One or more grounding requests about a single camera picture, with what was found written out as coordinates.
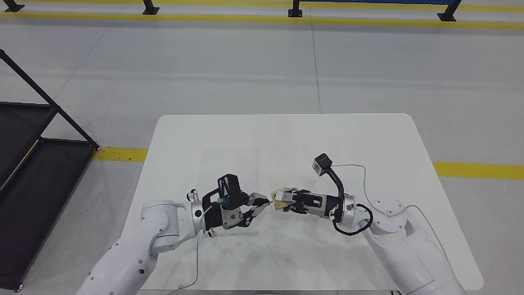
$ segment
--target yellow stripe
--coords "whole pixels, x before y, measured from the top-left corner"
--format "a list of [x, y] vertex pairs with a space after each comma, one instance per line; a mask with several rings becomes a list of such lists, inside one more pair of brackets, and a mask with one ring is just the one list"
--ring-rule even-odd
[[[104, 147], [95, 155], [96, 161], [144, 162], [147, 148]], [[524, 166], [462, 162], [433, 162], [441, 177], [524, 180]]]
[[144, 162], [147, 148], [103, 147], [95, 154], [95, 161], [134, 161]]
[[[142, 0], [15, 0], [17, 2], [78, 2], [109, 5], [142, 5]], [[245, 0], [153, 0], [156, 5], [192, 6], [245, 6], [245, 7], [291, 7], [292, 1], [245, 1]], [[366, 3], [366, 2], [301, 2], [301, 7], [330, 7], [352, 9], [391, 9], [417, 11], [443, 11], [446, 5]], [[462, 5], [459, 11], [507, 11], [524, 12], [518, 6], [477, 6]]]
[[439, 20], [389, 20], [389, 19], [348, 19], [331, 17], [289, 18], [285, 16], [235, 16], [235, 15], [142, 15], [142, 14], [91, 14], [91, 13], [50, 13], [20, 11], [0, 13], [4, 18], [42, 18], [63, 20], [198, 20], [215, 22], [255, 22], [284, 24], [329, 24], [329, 25], [380, 25], [380, 26], [422, 26], [454, 29], [511, 29], [524, 30], [519, 22], [459, 21], [441, 22]]
[[459, 162], [434, 162], [433, 165], [436, 173], [441, 177], [524, 179], [524, 166]]

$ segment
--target black shelf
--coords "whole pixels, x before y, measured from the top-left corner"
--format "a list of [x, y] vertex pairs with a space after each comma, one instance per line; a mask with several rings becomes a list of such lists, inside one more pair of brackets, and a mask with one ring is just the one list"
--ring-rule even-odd
[[[47, 102], [0, 102], [0, 288], [19, 292], [101, 147], [2, 49], [0, 59]], [[42, 138], [56, 115], [85, 141]]]
[[0, 102], [0, 189], [55, 115], [47, 104]]
[[40, 139], [0, 193], [0, 288], [17, 290], [95, 152], [87, 141]]

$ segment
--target concrete floor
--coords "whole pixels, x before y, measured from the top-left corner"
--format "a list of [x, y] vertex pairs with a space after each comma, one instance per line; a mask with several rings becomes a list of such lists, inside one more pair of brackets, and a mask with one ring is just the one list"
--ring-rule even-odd
[[[524, 164], [524, 32], [2, 19], [0, 48], [103, 146], [148, 147], [166, 114], [404, 112], [433, 161]], [[42, 101], [0, 75], [0, 100]], [[60, 120], [48, 134], [78, 138]], [[22, 294], [75, 292], [141, 169], [92, 163]], [[441, 181], [485, 280], [473, 293], [522, 294], [524, 183]]]

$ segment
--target white table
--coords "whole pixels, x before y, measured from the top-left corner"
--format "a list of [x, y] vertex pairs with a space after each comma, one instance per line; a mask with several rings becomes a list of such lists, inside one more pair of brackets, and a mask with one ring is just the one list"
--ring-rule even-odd
[[[368, 169], [371, 199], [416, 203], [439, 234], [462, 285], [478, 290], [480, 271], [415, 124], [405, 114], [163, 116], [156, 127], [123, 234], [140, 221], [144, 202], [203, 196], [218, 177], [238, 175], [242, 189], [269, 196], [276, 188], [336, 194], [313, 159]], [[362, 170], [337, 168], [347, 193], [362, 198]], [[396, 286], [359, 235], [338, 234], [316, 216], [268, 207], [250, 228], [218, 230], [200, 247], [198, 290], [381, 290]], [[175, 289], [195, 274], [194, 241], [160, 255], [144, 289]]]

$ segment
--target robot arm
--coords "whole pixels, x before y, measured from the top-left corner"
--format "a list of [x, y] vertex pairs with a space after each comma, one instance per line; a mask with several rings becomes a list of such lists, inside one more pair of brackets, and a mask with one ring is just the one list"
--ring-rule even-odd
[[[347, 236], [363, 233], [404, 294], [465, 295], [445, 254], [402, 203], [378, 199], [371, 210], [356, 203], [353, 196], [344, 193], [342, 182], [331, 165], [328, 156], [322, 154], [315, 159], [313, 168], [318, 175], [331, 177], [338, 188], [338, 197], [284, 188], [272, 193], [275, 209], [330, 219], [334, 228]], [[399, 242], [387, 243], [380, 239], [380, 235], [399, 232], [405, 232], [405, 238]]]
[[[215, 194], [219, 199], [211, 202]], [[269, 205], [264, 195], [245, 194], [236, 175], [220, 178], [219, 188], [205, 195], [203, 202], [194, 189], [187, 199], [185, 203], [161, 200], [144, 205], [138, 227], [113, 243], [77, 295], [134, 295], [155, 269], [159, 254], [197, 237], [201, 229], [214, 236], [213, 227], [247, 227]], [[242, 206], [251, 209], [242, 213]], [[185, 234], [180, 234], [178, 209], [187, 217], [183, 219], [188, 224]]]

